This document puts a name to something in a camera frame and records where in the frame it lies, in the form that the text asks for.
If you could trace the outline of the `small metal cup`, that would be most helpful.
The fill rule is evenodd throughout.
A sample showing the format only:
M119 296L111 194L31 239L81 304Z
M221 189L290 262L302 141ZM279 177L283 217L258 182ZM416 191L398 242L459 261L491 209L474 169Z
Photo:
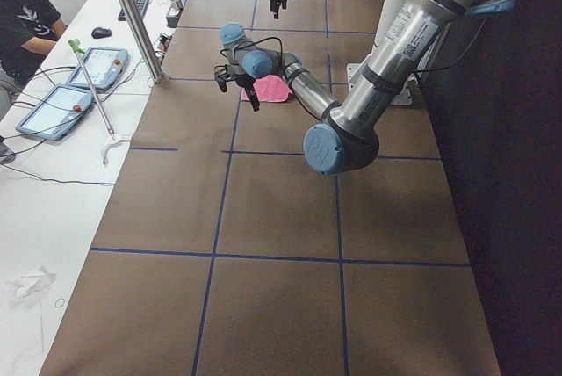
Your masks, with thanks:
M182 0L170 0L170 6L173 9L180 11L183 8Z

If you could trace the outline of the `pink towel with white edge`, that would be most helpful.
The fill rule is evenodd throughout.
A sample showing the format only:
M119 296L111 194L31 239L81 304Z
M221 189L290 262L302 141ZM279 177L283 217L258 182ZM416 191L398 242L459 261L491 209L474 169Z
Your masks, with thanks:
M253 83L260 103L282 103L292 96L291 89L278 76L269 75Z

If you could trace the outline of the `rubber band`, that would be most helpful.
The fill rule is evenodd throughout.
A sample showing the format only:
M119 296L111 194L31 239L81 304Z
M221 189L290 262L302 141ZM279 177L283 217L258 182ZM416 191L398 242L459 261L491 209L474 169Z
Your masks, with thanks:
M65 301L63 298L60 298L60 299L58 299L58 300L55 301L54 306L55 306L56 308L61 308L61 307L63 307L63 306L65 305L65 302L66 302L66 301Z

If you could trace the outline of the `aluminium frame post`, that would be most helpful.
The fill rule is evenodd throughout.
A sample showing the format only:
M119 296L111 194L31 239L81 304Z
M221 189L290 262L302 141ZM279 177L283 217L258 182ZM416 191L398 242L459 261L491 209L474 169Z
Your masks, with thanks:
M163 78L163 71L157 60L155 50L148 37L147 29L138 11L134 0L119 0L121 7L126 14L126 21L133 33L137 47L145 61L154 84L158 84Z

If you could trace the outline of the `seated person in black shirt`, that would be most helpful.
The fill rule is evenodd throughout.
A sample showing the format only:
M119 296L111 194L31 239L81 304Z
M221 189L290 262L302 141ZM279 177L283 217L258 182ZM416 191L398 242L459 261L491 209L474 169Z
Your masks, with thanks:
M1 68L27 84L66 29L49 0L1 0Z

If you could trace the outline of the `metal grabber stick green tip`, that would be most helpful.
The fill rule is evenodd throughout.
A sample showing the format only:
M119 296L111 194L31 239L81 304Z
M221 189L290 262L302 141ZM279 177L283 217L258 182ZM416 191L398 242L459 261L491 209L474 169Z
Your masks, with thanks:
M102 120L103 120L105 128L107 130L107 133L109 134L105 145L101 149L102 164L104 166L106 166L108 164L109 150L112 147L115 147L115 146L119 145L121 142L125 141L126 138L124 138L121 134L119 134L115 131L112 123L110 122L110 119L109 119L108 115L106 114L103 103L100 100L99 95L97 94L97 89L96 89L94 83L91 80L90 74L89 74L89 72L87 70L87 67L86 67L86 64L83 60L83 55L85 54L85 52L80 48L80 41L78 39L68 40L68 44L70 45L70 47L72 49L72 52L76 56L76 59L78 61L78 65L83 72L84 79L85 79L86 83L88 84L90 92L91 92L91 94L94 98L95 104L96 104L96 106L97 106L97 108L98 108L98 110L101 114Z

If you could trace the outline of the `far teach pendant tablet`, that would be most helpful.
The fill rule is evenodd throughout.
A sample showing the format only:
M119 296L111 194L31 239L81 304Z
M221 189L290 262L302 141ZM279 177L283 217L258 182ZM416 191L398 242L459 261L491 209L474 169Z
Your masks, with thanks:
M101 92L107 92L117 82L129 57L126 49L112 47L90 47L80 56L90 80Z

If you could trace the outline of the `black computer mouse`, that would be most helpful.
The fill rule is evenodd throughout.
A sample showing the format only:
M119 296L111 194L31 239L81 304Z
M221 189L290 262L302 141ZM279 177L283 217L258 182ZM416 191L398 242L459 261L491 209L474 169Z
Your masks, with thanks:
M103 27L96 27L91 31L91 37L93 39L103 39L112 36L112 30Z

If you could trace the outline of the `crumpled white tissue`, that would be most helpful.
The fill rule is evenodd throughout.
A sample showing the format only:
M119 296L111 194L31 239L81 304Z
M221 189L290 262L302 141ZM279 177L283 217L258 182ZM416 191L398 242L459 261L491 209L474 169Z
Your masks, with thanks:
M55 282L56 278L55 272L41 266L25 275L4 281L1 284L1 292L14 300L27 299L47 289Z

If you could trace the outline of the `teach pendant tablet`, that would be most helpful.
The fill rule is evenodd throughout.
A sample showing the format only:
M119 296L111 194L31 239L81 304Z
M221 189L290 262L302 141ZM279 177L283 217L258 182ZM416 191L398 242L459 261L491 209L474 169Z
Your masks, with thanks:
M72 130L92 103L89 90L57 84L22 118L15 130L58 141Z
M90 47L80 56L90 80L101 92L107 92L117 82L129 57L126 49L112 47Z

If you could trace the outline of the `near teach pendant tablet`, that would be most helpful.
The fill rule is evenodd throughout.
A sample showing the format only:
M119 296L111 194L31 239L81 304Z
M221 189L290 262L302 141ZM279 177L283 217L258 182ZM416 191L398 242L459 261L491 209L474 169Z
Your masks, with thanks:
M57 84L22 118L15 130L58 141L72 130L92 103L89 90Z

